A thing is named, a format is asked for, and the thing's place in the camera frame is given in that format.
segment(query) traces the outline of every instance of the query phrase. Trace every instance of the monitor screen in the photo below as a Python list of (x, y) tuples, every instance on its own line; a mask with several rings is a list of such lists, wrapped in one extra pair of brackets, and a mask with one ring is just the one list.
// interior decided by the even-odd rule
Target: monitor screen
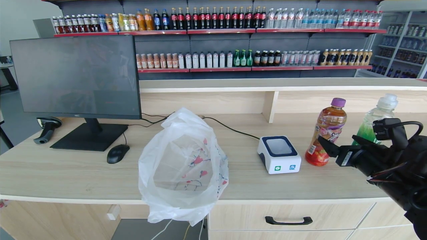
[(10, 41), (24, 112), (140, 119), (133, 36)]

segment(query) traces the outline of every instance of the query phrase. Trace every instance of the red shelf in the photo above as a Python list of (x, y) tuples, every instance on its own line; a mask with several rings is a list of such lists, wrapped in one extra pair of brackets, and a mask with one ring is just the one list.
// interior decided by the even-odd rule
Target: red shelf
[(186, 30), (158, 30), (158, 31), (129, 31), (119, 32), (119, 35), (172, 35), (187, 34)]
[(387, 33), (385, 29), (347, 29), (347, 28), (327, 28), (325, 32), (363, 32), (363, 33)]
[(215, 34), (215, 33), (254, 33), (255, 28), (232, 29), (189, 29), (188, 34)]
[(218, 67), (218, 68), (191, 68), (190, 72), (244, 72), (251, 67)]
[(257, 32), (324, 32), (324, 29), (311, 28), (258, 28)]
[(252, 71), (313, 70), (313, 66), (252, 67)]
[(329, 69), (372, 69), (372, 66), (314, 66), (314, 70), (329, 70)]
[(77, 33), (61, 33), (55, 34), (55, 38), (64, 37), (79, 37), (79, 36), (104, 36), (104, 35), (117, 35), (117, 32), (77, 32)]
[(187, 68), (150, 68), (150, 69), (138, 69), (139, 73), (188, 73), (189, 70)]

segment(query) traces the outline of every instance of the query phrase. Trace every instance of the computer mouse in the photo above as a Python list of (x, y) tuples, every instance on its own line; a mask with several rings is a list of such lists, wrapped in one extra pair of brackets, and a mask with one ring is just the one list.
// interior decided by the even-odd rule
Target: computer mouse
[(130, 147), (125, 144), (114, 146), (110, 149), (107, 154), (107, 162), (109, 164), (115, 164), (120, 162), (125, 154), (129, 151)]

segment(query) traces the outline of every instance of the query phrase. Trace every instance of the monitor stand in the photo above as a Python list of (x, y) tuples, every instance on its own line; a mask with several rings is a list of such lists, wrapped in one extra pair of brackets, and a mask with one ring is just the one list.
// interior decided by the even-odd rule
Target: monitor stand
[(100, 124), (96, 118), (85, 118), (85, 120), (86, 123), (78, 126), (50, 147), (103, 152), (128, 129), (128, 125), (125, 124)]

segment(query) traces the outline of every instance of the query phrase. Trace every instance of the robotic hand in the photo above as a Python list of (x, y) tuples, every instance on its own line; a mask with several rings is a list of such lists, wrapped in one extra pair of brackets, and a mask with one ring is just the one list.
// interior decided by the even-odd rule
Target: robotic hand
[[(418, 125), (407, 139), (404, 125)], [(427, 137), (420, 136), (420, 122), (401, 122), (398, 118), (374, 121), (378, 140), (392, 140), (386, 147), (353, 135), (358, 146), (340, 146), (319, 136), (330, 157), (341, 167), (355, 167), (368, 176), (368, 182), (389, 195), (406, 213), (415, 233), (427, 240)]]

